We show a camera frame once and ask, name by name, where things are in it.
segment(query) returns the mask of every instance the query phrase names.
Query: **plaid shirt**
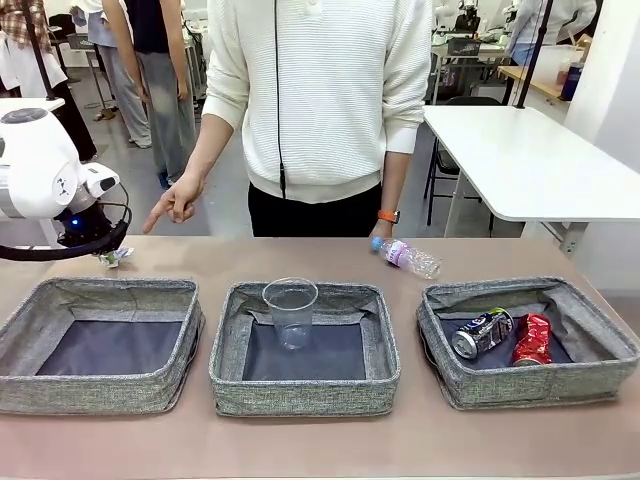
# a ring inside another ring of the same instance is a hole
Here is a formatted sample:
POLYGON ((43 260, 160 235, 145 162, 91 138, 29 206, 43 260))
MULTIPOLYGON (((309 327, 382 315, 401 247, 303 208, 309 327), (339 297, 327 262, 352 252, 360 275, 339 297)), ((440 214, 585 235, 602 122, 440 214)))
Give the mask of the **plaid shirt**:
MULTIPOLYGON (((28 0, 28 2, 40 50, 51 52, 44 0, 28 0)), ((27 22, 22 13, 22 0, 0 0, 0 27, 21 48, 22 46, 31 47, 27 22)))

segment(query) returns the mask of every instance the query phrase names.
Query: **tabletop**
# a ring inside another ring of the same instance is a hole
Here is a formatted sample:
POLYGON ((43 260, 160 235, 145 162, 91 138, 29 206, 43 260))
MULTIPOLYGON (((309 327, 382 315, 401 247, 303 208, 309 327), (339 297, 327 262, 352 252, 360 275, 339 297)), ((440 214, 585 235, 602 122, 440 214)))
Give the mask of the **tabletop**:
POLYGON ((504 47, 493 43, 483 43, 482 45, 480 45, 480 53, 478 53, 478 55, 473 55, 470 57, 449 55, 448 48, 449 47, 446 44, 432 46, 431 53, 433 53, 437 57, 442 58, 480 58, 483 60, 488 58, 506 58, 509 56, 509 54, 506 53, 504 47))
MULTIPOLYGON (((514 80, 519 80, 524 83, 524 77, 527 75, 527 69, 526 67, 523 68, 518 66, 503 65, 501 67, 498 67, 498 73, 502 73, 503 75, 506 75, 509 78, 513 78, 514 80)), ((536 80, 532 80, 531 88, 546 95, 552 100, 571 103, 571 102, 567 102, 566 100, 560 100, 560 95, 562 95, 562 86, 560 85, 550 85, 547 83, 540 83, 536 80)))
POLYGON ((527 107, 426 106, 426 122, 508 221, 640 221, 640 175, 527 107))
POLYGON ((0 98, 0 116, 21 108, 44 108, 52 112, 64 105, 62 98, 47 100, 46 98, 0 98))
MULTIPOLYGON (((521 239, 409 240, 442 259, 440 281, 562 276, 624 325, 555 248, 521 239)), ((175 409, 139 417, 0 416, 0 477, 239 478, 588 476, 640 471, 640 374, 617 402, 460 412, 443 399, 416 333, 416 307, 432 282, 369 253, 366 239, 128 237, 119 269, 93 257, 46 272, 0 262, 6 315, 53 276, 192 278, 207 318, 175 409), (239 281, 302 276, 378 286, 402 363, 393 412, 366 419, 238 419, 215 414, 207 364, 225 295, 239 281)))

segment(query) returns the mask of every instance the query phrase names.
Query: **bottle label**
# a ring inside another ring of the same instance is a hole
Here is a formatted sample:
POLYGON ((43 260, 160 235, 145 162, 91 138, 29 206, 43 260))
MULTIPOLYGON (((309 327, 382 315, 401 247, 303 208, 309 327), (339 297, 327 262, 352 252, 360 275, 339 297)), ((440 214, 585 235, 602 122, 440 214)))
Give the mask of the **bottle label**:
POLYGON ((401 242, 400 240, 394 240, 394 242, 391 244, 391 247, 387 251, 387 255, 385 258, 388 262, 398 266, 400 255, 402 255, 402 252, 404 252, 407 248, 409 248, 409 245, 407 245, 406 243, 401 242))

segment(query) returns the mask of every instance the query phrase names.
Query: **gray fabric bin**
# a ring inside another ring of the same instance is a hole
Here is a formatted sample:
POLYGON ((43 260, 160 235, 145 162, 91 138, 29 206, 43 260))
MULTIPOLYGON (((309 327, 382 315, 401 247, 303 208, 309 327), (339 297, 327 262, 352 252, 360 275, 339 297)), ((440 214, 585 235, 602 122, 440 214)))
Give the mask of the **gray fabric bin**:
POLYGON ((41 283, 0 330, 0 412, 170 410, 204 321, 197 294, 186 280, 41 283))
POLYGON ((640 358, 636 342, 560 278, 434 285, 423 294, 418 325, 445 398, 461 410, 612 400, 640 358), (517 368, 469 365, 451 348, 451 339, 444 333, 450 329, 443 324, 472 320, 494 307, 505 308, 514 318, 528 313, 545 315, 569 363, 517 368))
POLYGON ((230 416, 368 416, 389 413, 400 360, 382 293, 319 283, 310 345, 279 347, 265 283, 233 286, 209 374, 216 409, 230 416))

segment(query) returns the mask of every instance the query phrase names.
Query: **red can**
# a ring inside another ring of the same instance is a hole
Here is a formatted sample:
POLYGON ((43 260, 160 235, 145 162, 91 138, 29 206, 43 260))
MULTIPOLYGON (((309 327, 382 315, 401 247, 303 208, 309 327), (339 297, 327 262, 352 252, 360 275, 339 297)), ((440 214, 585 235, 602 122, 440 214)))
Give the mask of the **red can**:
POLYGON ((548 318, 534 313, 522 317, 518 323, 518 344, 513 351, 513 366, 551 363, 550 340, 551 322, 548 318))

